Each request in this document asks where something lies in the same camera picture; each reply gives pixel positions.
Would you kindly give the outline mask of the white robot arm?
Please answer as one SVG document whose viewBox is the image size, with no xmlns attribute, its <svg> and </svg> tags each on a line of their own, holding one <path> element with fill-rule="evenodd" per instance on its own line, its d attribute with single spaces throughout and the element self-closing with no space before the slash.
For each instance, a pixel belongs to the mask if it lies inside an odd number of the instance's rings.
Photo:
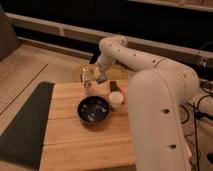
<svg viewBox="0 0 213 171">
<path fill-rule="evenodd" d="M 136 74 L 128 84 L 128 116 L 137 171 L 191 171 L 179 106 L 192 99 L 199 78 L 191 67 L 130 49 L 118 35 L 99 42 L 100 72 L 118 61 Z"/>
</svg>

